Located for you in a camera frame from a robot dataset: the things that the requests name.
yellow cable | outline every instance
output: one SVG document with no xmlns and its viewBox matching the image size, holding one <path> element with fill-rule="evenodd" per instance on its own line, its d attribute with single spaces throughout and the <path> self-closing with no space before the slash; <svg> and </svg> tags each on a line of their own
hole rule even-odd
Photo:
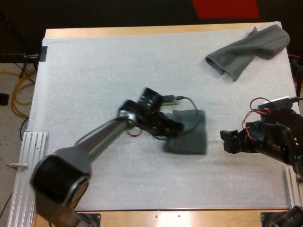
<svg viewBox="0 0 303 227">
<path fill-rule="evenodd" d="M 31 80 L 31 76 L 34 75 L 35 72 L 30 72 L 29 74 L 27 74 L 26 77 L 22 77 L 15 85 L 15 88 L 13 90 L 13 93 L 12 93 L 12 97 L 11 97 L 11 102 L 10 102 L 10 106 L 11 106 L 11 110 L 12 112 L 20 117 L 20 118 L 28 118 L 29 116 L 27 114 L 24 114 L 22 113 L 21 111 L 18 110 L 18 108 L 16 107 L 16 104 L 15 102 L 17 102 L 19 105 L 29 105 L 31 104 L 31 102 L 28 102 L 28 103 L 22 103 L 20 101 L 17 100 L 17 95 L 19 92 L 21 92 L 23 89 L 27 88 L 27 87 L 30 87 L 30 86 L 33 86 L 34 83 L 32 82 Z M 0 72 L 0 74 L 7 74 L 7 75 L 13 75 L 13 76 L 19 76 L 18 74 L 16 73 L 11 73 L 11 72 Z M 29 84 L 26 84 L 26 85 L 23 85 L 21 86 L 25 81 L 29 80 L 30 83 Z"/>
<path fill-rule="evenodd" d="M 11 75 L 11 76 L 20 76 L 19 74 L 17 73 L 14 73 L 14 72 L 0 72 L 0 74 L 3 74 L 3 75 Z"/>
<path fill-rule="evenodd" d="M 27 88 L 27 87 L 31 87 L 31 86 L 33 86 L 34 85 L 34 83 L 31 83 L 31 84 L 26 84 L 26 85 L 23 85 L 22 87 L 20 87 L 17 91 L 16 91 L 16 95 L 20 92 L 20 91 L 22 91 L 23 89 L 25 89 L 25 88 Z M 30 105 L 32 102 L 28 102 L 28 103 L 22 103 L 22 102 L 20 102 L 17 98 L 16 98 L 16 103 L 18 103 L 19 105 Z"/>
</svg>

red object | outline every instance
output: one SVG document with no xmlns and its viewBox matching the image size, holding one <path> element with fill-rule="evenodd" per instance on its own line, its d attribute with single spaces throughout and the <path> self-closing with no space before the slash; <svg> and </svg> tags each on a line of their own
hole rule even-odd
<svg viewBox="0 0 303 227">
<path fill-rule="evenodd" d="M 193 0 L 200 18 L 259 18 L 256 0 Z"/>
</svg>

wooden table edge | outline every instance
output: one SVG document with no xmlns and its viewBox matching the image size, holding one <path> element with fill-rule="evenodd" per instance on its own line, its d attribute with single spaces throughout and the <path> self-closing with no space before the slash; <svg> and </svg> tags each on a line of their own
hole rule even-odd
<svg viewBox="0 0 303 227">
<path fill-rule="evenodd" d="M 142 27 L 92 27 L 47 29 L 47 38 L 84 38 L 124 35 L 160 35 L 185 32 L 221 31 L 249 28 L 266 23 L 213 24 L 213 25 L 176 25 L 176 26 L 142 26 Z"/>
</svg>

gray cloth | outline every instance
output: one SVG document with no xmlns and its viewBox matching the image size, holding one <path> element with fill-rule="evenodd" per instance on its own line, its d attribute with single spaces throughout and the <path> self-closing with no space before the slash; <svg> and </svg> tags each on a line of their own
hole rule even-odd
<svg viewBox="0 0 303 227">
<path fill-rule="evenodd" d="M 205 155 L 206 154 L 206 130 L 205 111 L 198 110 L 198 119 L 195 110 L 174 110 L 169 118 L 183 123 L 184 131 L 192 129 L 198 121 L 197 127 L 184 136 L 168 138 L 164 150 L 169 153 L 184 155 Z"/>
<path fill-rule="evenodd" d="M 262 154 L 229 154 L 220 138 L 220 130 L 241 128 L 253 98 L 295 96 L 286 50 L 271 61 L 256 58 L 237 83 L 201 59 L 251 30 L 43 40 L 47 57 L 39 63 L 28 129 L 49 133 L 47 154 L 115 118 L 145 87 L 190 97 L 205 111 L 207 155 L 163 152 L 164 142 L 148 133 L 123 133 L 92 164 L 78 210 L 288 207 L 284 164 Z"/>
<path fill-rule="evenodd" d="M 223 47 L 205 60 L 221 75 L 228 73 L 236 81 L 255 56 L 271 59 L 289 44 L 289 35 L 278 25 L 261 31 L 254 27 L 248 37 Z"/>
</svg>

table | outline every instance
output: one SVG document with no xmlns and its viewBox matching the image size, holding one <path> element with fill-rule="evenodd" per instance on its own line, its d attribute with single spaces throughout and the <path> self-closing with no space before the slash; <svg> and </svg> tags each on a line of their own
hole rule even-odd
<svg viewBox="0 0 303 227">
<path fill-rule="evenodd" d="M 184 32 L 201 32 L 241 29 L 259 26 L 264 23 L 188 25 L 188 26 L 150 26 L 150 27 L 108 27 L 108 28 L 68 28 L 47 29 L 49 38 L 101 37 L 123 35 L 154 35 Z M 96 211 L 102 216 L 102 227 L 260 227 L 261 212 L 279 212 L 280 209 L 203 209 L 203 210 L 161 210 L 161 211 Z M 36 215 L 35 227 L 48 227 L 48 222 Z"/>
</svg>

